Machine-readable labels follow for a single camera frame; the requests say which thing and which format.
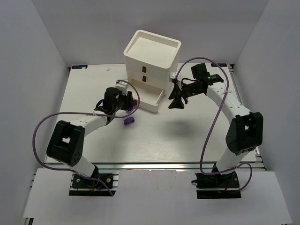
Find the white bottom drawer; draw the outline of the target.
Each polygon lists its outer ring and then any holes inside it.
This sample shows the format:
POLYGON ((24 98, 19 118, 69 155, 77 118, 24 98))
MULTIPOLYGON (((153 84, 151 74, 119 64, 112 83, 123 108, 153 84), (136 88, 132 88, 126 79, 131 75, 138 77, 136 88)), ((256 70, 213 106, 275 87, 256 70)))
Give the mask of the white bottom drawer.
POLYGON ((150 85, 136 85, 135 88, 140 96, 139 108, 151 113, 157 113, 159 110, 160 100, 165 94, 165 90, 150 85))

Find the purple rounded lego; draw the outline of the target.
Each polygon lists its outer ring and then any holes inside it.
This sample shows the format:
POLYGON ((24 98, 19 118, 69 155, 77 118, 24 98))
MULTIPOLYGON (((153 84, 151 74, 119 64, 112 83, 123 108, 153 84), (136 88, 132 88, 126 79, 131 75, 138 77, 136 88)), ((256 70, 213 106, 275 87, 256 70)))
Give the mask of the purple rounded lego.
POLYGON ((132 124, 132 123, 134 123, 134 122, 135 122, 134 117, 128 117, 128 118, 125 118, 124 121, 123 121, 123 123, 124 123, 125 126, 127 126, 127 125, 129 125, 129 124, 132 124))

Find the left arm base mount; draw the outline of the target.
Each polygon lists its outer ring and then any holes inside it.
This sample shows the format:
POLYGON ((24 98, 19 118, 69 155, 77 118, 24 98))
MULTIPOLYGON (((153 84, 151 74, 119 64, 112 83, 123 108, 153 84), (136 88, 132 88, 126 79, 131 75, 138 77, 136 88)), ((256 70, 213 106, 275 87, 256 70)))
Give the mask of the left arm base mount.
POLYGON ((112 197, 114 196, 117 186, 119 175, 117 173, 103 173, 98 175, 98 179, 103 181, 108 189, 102 182, 96 180, 88 180, 82 178, 78 174, 73 174, 69 189, 69 196, 95 196, 95 197, 112 197))

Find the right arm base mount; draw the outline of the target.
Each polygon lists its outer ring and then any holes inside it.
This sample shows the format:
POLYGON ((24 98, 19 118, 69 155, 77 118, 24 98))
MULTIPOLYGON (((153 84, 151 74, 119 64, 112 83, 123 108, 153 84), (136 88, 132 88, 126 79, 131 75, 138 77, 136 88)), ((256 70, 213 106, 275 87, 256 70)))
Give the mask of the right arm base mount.
POLYGON ((240 183, 236 172, 225 175, 195 174, 197 199, 240 199, 240 183))

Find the white drawer cabinet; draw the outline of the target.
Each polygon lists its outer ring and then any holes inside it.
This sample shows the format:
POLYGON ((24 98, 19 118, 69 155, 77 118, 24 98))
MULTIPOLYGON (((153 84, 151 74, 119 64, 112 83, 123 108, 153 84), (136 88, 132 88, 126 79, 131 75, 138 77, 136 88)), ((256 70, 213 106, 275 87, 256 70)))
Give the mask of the white drawer cabinet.
POLYGON ((169 75, 176 72, 181 42, 145 30, 137 30, 125 48, 128 78, 166 90, 169 75))

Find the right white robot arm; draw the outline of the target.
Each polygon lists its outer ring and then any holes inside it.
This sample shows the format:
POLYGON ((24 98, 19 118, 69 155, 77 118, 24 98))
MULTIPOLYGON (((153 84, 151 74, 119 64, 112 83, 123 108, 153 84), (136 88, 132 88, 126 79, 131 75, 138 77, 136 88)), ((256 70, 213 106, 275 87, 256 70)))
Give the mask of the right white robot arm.
POLYGON ((219 107, 217 113, 223 113, 230 126, 225 137, 226 149, 211 174, 230 174, 249 152, 262 144, 263 116, 243 106, 223 78, 211 75, 204 63, 191 67, 191 72, 193 78, 189 84, 185 84, 176 72, 170 73, 169 81, 174 87, 169 96, 169 108, 183 109, 189 97, 199 94, 205 94, 219 107))

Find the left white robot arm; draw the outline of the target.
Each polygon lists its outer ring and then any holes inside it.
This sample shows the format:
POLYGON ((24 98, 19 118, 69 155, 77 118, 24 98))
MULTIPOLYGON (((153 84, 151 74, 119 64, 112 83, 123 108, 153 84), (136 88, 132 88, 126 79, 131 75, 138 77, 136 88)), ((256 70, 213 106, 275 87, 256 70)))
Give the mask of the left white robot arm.
POLYGON ((119 110, 131 111, 135 106, 131 91, 121 91, 115 87, 106 89, 104 98, 94 110, 103 116, 86 115, 72 122, 60 120, 48 144, 46 155, 88 178, 98 177, 98 168, 83 156, 84 139, 98 128, 108 125, 119 110))

